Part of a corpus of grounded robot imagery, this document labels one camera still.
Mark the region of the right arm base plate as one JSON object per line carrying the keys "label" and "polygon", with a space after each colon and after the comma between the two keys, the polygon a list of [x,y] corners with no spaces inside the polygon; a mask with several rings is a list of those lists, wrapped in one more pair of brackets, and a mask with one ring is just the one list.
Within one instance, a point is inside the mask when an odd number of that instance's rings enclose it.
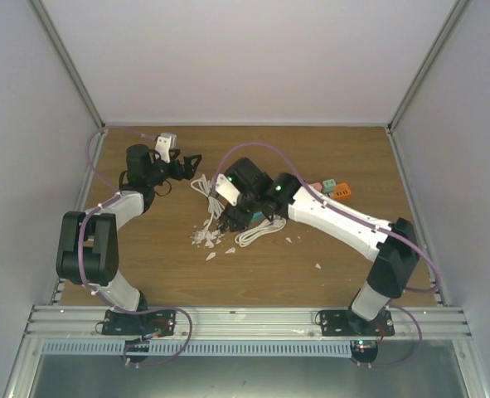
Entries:
{"label": "right arm base plate", "polygon": [[322,309],[314,322],[321,328],[324,337],[391,337],[395,335],[391,313],[382,309],[377,316],[367,321],[351,309]]}

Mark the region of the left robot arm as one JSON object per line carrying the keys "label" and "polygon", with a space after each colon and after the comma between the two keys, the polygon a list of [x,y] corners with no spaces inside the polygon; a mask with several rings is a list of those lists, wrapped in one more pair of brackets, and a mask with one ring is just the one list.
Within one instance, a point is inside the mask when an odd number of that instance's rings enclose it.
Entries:
{"label": "left robot arm", "polygon": [[154,149],[143,144],[128,147],[118,191],[94,208],[69,211],[62,219],[58,277],[84,286],[112,310],[123,313],[121,324],[133,335],[148,330],[150,315],[143,293],[119,271],[118,231],[149,210],[158,196],[156,187],[193,179],[202,155],[180,160],[179,154],[170,138],[160,138]]}

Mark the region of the green charger plug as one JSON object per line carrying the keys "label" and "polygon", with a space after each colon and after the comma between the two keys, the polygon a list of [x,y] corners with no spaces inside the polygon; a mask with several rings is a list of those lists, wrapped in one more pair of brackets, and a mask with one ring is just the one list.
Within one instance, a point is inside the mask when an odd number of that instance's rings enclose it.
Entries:
{"label": "green charger plug", "polygon": [[321,193],[327,197],[333,197],[337,182],[334,179],[327,179],[321,182]]}

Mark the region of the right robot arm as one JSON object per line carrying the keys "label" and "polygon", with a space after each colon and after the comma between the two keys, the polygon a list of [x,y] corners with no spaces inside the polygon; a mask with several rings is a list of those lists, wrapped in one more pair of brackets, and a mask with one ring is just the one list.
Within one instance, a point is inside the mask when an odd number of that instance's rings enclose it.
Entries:
{"label": "right robot arm", "polygon": [[311,226],[350,246],[372,263],[366,281],[348,307],[347,328],[357,336],[376,326],[376,317],[399,298],[419,262],[413,225],[371,217],[330,199],[299,177],[282,172],[271,178],[248,158],[215,176],[216,195],[226,201],[221,231],[243,232],[252,216],[291,220]]}

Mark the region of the teal power strip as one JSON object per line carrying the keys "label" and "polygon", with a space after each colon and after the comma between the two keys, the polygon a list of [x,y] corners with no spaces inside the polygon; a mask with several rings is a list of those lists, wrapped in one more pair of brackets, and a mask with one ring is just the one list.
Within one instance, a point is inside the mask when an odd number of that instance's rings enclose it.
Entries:
{"label": "teal power strip", "polygon": [[259,222],[259,221],[262,221],[264,219],[264,214],[260,211],[256,212],[252,218],[251,218],[251,222],[254,223],[254,222]]}

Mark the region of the pink charger plug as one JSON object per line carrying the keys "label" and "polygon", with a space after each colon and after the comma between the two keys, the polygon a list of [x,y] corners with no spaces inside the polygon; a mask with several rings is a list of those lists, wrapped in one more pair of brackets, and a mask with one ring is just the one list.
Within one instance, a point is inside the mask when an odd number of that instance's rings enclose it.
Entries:
{"label": "pink charger plug", "polygon": [[321,192],[322,192],[322,185],[321,185],[320,183],[318,183],[318,182],[315,182],[315,183],[311,184],[311,185],[310,185],[310,187],[311,187],[311,188],[312,188],[314,191],[316,191],[316,192],[319,192],[319,193],[321,193]]}

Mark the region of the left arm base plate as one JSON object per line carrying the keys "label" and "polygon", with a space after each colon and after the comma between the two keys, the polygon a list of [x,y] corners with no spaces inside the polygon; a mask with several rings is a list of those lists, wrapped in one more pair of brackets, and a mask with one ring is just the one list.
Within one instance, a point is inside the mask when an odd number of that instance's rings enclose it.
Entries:
{"label": "left arm base plate", "polygon": [[174,334],[176,312],[163,310],[131,315],[107,310],[99,323],[99,333],[106,336],[166,337]]}

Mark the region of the orange power strip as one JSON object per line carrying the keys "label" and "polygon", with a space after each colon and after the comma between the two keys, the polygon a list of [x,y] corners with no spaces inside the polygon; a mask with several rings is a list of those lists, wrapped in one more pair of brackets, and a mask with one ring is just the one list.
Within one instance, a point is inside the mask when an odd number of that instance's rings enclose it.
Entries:
{"label": "orange power strip", "polygon": [[352,190],[347,183],[338,183],[331,192],[327,194],[328,197],[335,201],[345,201],[352,195]]}

